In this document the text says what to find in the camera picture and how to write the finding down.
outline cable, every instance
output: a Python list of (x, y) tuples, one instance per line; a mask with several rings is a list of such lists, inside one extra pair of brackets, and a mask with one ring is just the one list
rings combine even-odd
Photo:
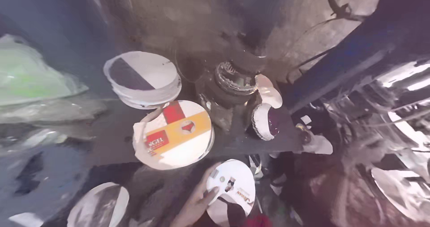
[(422, 117), (422, 116), (427, 115), (429, 113), (430, 113), (430, 109), (424, 110), (422, 112), (410, 115), (410, 116), (408, 116), (406, 118), (403, 118), (403, 119), (400, 119), (400, 120), (396, 120), (396, 121), (393, 121), (393, 122), (382, 123), (382, 124), (372, 124), (372, 125), (363, 125), (363, 124), (358, 124), (358, 123), (357, 124), (361, 125), (361, 126), (366, 126), (366, 127), (381, 127), (381, 126), (395, 125), (395, 124), (403, 122), (403, 121), (413, 120), (413, 119)]

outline transparent plastic wrap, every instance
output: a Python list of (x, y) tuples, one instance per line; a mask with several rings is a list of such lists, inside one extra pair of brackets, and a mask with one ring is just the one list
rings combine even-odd
[(0, 124), (90, 120), (106, 106), (90, 94), (0, 107)]
[(8, 34), (0, 38), (0, 106), (66, 97), (87, 89), (48, 66), (23, 39)]

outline concrete wall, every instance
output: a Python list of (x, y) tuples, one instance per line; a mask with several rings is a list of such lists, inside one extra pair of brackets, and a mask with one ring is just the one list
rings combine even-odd
[[(163, 54), (180, 67), (187, 67), (180, 60), (184, 55), (198, 58), (204, 66), (215, 66), (225, 60), (224, 51), (228, 50), (223, 32), (231, 35), (260, 30), (267, 39), (266, 74), (281, 81), (294, 65), (336, 45), (360, 23), (345, 19), (323, 23), (335, 18), (328, 0), (123, 1), (131, 14), (121, 25), (127, 28), (127, 36), (143, 50)], [(358, 15), (371, 14), (378, 2), (336, 1), (340, 6), (348, 3)], [(302, 71), (315, 62), (304, 65)]]

